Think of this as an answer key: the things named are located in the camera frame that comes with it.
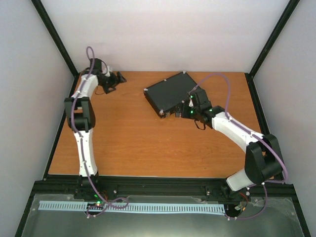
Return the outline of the black poker set case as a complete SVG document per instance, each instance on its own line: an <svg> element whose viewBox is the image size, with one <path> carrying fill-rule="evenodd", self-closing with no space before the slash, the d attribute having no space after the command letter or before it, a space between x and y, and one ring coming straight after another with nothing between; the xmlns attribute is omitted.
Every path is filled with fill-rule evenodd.
<svg viewBox="0 0 316 237"><path fill-rule="evenodd" d="M161 119L171 114L180 117L183 104L189 101L188 92L196 84L188 73L181 72L144 88L144 96Z"/></svg>

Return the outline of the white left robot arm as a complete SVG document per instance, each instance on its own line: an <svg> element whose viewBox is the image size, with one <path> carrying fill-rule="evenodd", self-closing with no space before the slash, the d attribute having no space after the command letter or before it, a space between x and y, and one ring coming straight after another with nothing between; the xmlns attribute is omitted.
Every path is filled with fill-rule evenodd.
<svg viewBox="0 0 316 237"><path fill-rule="evenodd" d="M93 151L93 129L96 117L91 103L91 97L97 87L102 87L104 93L116 90L116 86L125 83L126 79L120 73L113 73L106 63L98 58L90 59L90 66L84 69L80 76L79 86L71 97L65 98L64 106L69 128L73 131L79 155L79 186L91 198L102 195L103 187L99 184L98 168Z"/></svg>

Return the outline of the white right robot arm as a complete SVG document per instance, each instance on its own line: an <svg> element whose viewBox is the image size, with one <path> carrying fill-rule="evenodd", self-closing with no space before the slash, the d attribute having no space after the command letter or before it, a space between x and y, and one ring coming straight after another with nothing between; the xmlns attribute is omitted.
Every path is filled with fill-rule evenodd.
<svg viewBox="0 0 316 237"><path fill-rule="evenodd" d="M202 130L209 127L222 133L245 153L244 168L226 178L221 186L223 198L232 199L238 191L251 186L278 183L274 177L279 174L283 175L280 182L286 182L287 170L274 135L256 132L234 119L226 109L212 106L203 89L190 91L181 110L182 118L200 122Z"/></svg>

